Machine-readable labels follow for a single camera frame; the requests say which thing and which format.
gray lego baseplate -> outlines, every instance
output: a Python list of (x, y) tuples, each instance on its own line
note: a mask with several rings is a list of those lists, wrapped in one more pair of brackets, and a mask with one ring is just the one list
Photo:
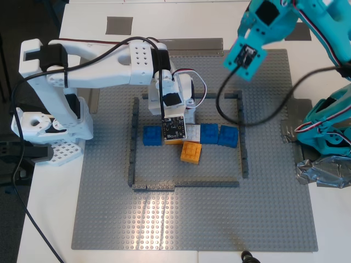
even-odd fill
[[(217, 91), (228, 74), (222, 65), (223, 57), (172, 60), (178, 68), (194, 68), (206, 81), (210, 93)], [(201, 92), (196, 77), (194, 84), (196, 92)], [(287, 52), (272, 50), (251, 82), (234, 78), (225, 96), (242, 90), (242, 117), (252, 122), (270, 114), (290, 88)], [(158, 121), (143, 110), (146, 100), (142, 94), (146, 93), (146, 87), (131, 86), (100, 92), (98, 113), (93, 115), (94, 139), (86, 142), (72, 249), (317, 251), (308, 186), (295, 179), (292, 145), (281, 139), (280, 120), (286, 118), (286, 111), (269, 123), (240, 131), (246, 148), (241, 154), (228, 148), (232, 151), (219, 155), (219, 147), (227, 147), (205, 145), (200, 162), (210, 160), (213, 165), (207, 166), (211, 169), (208, 173), (200, 175), (196, 171), (200, 166), (185, 165), (190, 168), (187, 170), (175, 165), (180, 158), (180, 151), (174, 150), (177, 145), (151, 146), (155, 152), (165, 152), (162, 159), (151, 156), (149, 161), (142, 155), (147, 154), (147, 149), (138, 149), (143, 125)], [(135, 131), (134, 97), (139, 98), (140, 107)], [(215, 121), (214, 100), (206, 99), (206, 103), (209, 104), (204, 105), (203, 114), (201, 106), (198, 109), (198, 123)], [(228, 114), (236, 113), (235, 103), (236, 100), (221, 99)], [(220, 118), (217, 123), (225, 124)], [(145, 182), (140, 188), (150, 182), (161, 186), (170, 181), (176, 185), (183, 176), (194, 181), (234, 176), (240, 187), (134, 191), (128, 186), (128, 170), (131, 136), (136, 131), (135, 178)], [(238, 176), (238, 158), (245, 155), (249, 175), (243, 179)], [(157, 174), (148, 172), (150, 169), (156, 169)]]

silver duct tape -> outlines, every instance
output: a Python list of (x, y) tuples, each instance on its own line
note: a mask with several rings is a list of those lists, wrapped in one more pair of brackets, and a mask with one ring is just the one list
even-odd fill
[(314, 162), (306, 159), (297, 164), (296, 172), (302, 185), (316, 182), (319, 187), (345, 188), (351, 185), (351, 158), (326, 156)]

white cable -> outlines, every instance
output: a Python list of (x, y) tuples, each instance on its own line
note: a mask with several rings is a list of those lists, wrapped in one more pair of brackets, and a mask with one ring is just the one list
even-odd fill
[(339, 135), (341, 138), (343, 138), (348, 144), (351, 145), (351, 141), (344, 135), (340, 134), (340, 133), (335, 133), (335, 132), (328, 132), (327, 134), (336, 134)]
[(179, 71), (175, 71), (175, 73), (173, 74), (173, 77), (174, 77), (174, 75), (178, 75), (178, 74), (182, 74), (182, 73), (187, 73), (187, 72), (193, 72), (193, 73), (197, 74), (198, 77), (200, 78), (200, 80), (202, 81), (203, 86), (204, 86), (204, 89), (205, 89), (205, 91), (204, 91), (204, 93), (203, 93), (203, 97), (201, 98), (200, 102), (199, 102), (197, 105), (195, 105), (194, 107), (188, 107), (188, 106), (187, 106), (187, 108), (189, 108), (189, 109), (191, 109), (191, 108), (197, 108), (197, 107), (200, 106), (200, 104), (201, 104), (201, 103), (205, 100), (205, 98), (206, 98), (206, 95), (207, 95), (207, 85), (206, 85), (205, 81), (201, 78), (201, 76), (200, 76), (195, 70), (179, 70)]

gray tape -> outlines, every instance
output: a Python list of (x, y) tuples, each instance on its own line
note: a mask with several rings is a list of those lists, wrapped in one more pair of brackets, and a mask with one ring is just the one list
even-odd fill
[(128, 17), (107, 17), (106, 35), (124, 35), (132, 34), (133, 18)]

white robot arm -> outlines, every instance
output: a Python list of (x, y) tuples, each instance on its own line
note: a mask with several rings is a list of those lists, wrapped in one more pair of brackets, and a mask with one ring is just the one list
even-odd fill
[[(103, 59), (78, 70), (53, 73), (29, 80), (43, 105), (50, 113), (22, 112), (17, 108), (24, 139), (45, 144), (57, 140), (74, 142), (93, 137), (93, 121), (84, 98), (77, 97), (77, 88), (104, 88), (116, 85), (149, 85), (149, 110), (162, 118), (194, 115), (195, 109), (186, 106), (194, 103), (192, 79), (182, 74), (172, 77), (175, 70), (169, 60), (167, 47), (156, 43), (162, 53), (161, 112), (157, 56), (154, 48), (142, 40), (132, 40), (115, 49)], [(93, 60), (110, 50), (114, 44), (78, 41), (51, 41), (43, 46), (38, 39), (24, 41), (21, 45), (19, 72), (23, 77), (67, 67), (67, 56), (78, 55)], [(16, 122), (12, 130), (18, 134)]]

